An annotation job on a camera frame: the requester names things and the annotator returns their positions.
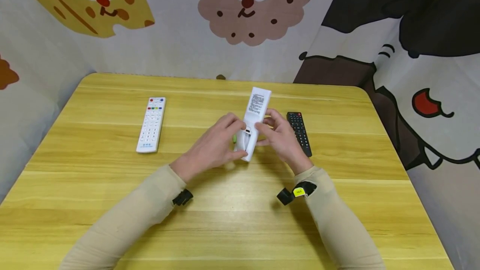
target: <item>yellow sticker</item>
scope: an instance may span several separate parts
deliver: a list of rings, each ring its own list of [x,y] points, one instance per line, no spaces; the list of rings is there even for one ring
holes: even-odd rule
[[[293,194],[295,195],[295,197],[306,195],[305,190],[302,187],[293,189]]]

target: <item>person's left hand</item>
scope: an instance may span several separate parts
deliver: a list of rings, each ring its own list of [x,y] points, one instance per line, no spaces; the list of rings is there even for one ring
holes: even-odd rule
[[[186,153],[171,163],[170,167],[187,183],[205,170],[247,156],[245,150],[230,150],[232,136],[245,128],[245,122],[234,113],[222,116]]]

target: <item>cartoon mouth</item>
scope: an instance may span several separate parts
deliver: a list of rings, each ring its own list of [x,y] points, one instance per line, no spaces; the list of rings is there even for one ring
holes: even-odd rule
[[[255,11],[252,11],[252,12],[250,12],[249,14],[246,14],[246,13],[245,13],[245,7],[244,7],[243,9],[241,9],[241,11],[240,11],[240,13],[239,13],[239,18],[240,18],[241,16],[243,16],[243,17],[245,17],[245,18],[250,18],[250,17],[252,17],[253,15],[255,15]]]
[[[101,15],[109,15],[111,17],[115,17],[118,13],[119,12],[116,9],[114,9],[113,12],[111,12],[111,13],[108,13],[107,10],[105,9],[105,7],[102,7],[100,9],[100,14]]]
[[[430,98],[430,88],[422,89],[414,94],[412,98],[412,106],[415,112],[425,118],[433,118],[436,116],[443,116],[451,118],[454,112],[445,113],[442,110],[442,103]]]

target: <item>cartoon backdrop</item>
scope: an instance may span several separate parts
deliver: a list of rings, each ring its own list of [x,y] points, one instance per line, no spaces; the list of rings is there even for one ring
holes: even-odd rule
[[[351,85],[480,269],[479,23],[480,0],[0,0],[0,200],[93,71]]]

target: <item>wooden table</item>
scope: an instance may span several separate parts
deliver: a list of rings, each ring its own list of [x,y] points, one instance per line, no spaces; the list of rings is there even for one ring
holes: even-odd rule
[[[252,86],[301,111],[312,160],[372,235],[388,269],[451,269],[367,94],[356,87],[92,74],[83,79],[0,207],[1,269],[55,269],[75,241]],[[150,96],[167,97],[158,153],[135,145]],[[192,181],[195,198],[150,229],[117,269],[333,269],[293,175],[269,148]]]

